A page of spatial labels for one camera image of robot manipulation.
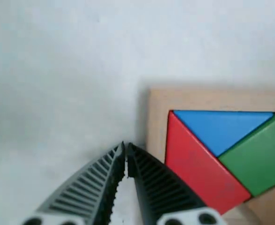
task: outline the screw hole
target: screw hole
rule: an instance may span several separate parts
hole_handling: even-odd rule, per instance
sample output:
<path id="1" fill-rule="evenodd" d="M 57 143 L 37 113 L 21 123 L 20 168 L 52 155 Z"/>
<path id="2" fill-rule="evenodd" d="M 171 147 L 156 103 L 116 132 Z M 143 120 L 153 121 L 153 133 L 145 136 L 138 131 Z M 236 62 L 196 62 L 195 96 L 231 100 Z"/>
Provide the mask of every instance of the screw hole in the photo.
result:
<path id="1" fill-rule="evenodd" d="M 31 218 L 29 220 L 27 220 L 23 225 L 41 225 L 42 224 L 42 220 L 40 218 Z"/>
<path id="2" fill-rule="evenodd" d="M 208 213 L 201 214 L 199 216 L 199 221 L 201 224 L 204 224 L 204 225 L 216 224 L 216 219 Z"/>
<path id="3" fill-rule="evenodd" d="M 76 225 L 76 223 L 67 221 L 67 222 L 64 222 L 62 225 Z"/>
<path id="4" fill-rule="evenodd" d="M 169 219 L 165 222 L 164 225 L 183 225 L 179 220 L 177 219 Z"/>

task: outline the red block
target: red block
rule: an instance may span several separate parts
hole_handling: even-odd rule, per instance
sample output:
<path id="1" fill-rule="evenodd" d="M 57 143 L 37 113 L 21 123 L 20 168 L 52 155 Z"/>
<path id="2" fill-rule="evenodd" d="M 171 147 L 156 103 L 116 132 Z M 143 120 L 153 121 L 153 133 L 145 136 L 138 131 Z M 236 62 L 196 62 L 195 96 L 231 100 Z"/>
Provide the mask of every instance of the red block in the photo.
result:
<path id="1" fill-rule="evenodd" d="M 173 112 L 169 113 L 166 145 L 165 164 L 220 214 L 251 197 Z"/>

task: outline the blue triangle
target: blue triangle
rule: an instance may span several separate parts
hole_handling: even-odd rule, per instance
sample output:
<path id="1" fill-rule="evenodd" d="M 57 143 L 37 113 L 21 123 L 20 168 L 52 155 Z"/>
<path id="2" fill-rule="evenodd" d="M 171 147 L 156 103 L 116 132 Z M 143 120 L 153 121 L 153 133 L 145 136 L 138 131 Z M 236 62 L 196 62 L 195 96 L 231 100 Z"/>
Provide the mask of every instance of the blue triangle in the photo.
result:
<path id="1" fill-rule="evenodd" d="M 217 157 L 273 116 L 271 112 L 174 111 Z"/>

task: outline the green block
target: green block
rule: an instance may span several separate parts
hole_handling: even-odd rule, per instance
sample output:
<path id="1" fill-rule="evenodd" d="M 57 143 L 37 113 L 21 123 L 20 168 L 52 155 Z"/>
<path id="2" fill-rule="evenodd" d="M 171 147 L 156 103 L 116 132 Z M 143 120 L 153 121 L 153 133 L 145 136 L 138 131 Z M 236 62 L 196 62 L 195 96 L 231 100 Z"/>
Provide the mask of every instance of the green block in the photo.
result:
<path id="1" fill-rule="evenodd" d="M 257 196 L 275 185 L 275 115 L 219 160 Z"/>

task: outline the wooden frame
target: wooden frame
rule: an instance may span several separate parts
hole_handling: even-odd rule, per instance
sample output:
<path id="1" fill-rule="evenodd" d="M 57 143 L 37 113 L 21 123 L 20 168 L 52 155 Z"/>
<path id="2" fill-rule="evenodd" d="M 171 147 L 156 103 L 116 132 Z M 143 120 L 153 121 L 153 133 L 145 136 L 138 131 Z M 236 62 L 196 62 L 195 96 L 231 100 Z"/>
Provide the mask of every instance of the wooden frame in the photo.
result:
<path id="1" fill-rule="evenodd" d="M 153 88 L 149 95 L 146 149 L 161 162 L 165 161 L 167 120 L 170 110 L 275 112 L 275 91 L 227 90 L 194 87 Z M 246 202 L 262 224 L 275 222 L 275 187 Z M 237 208 L 225 216 L 229 224 L 257 224 Z"/>
<path id="2" fill-rule="evenodd" d="M 163 163 L 170 110 L 275 112 L 275 91 L 191 87 L 151 89 L 146 147 Z"/>

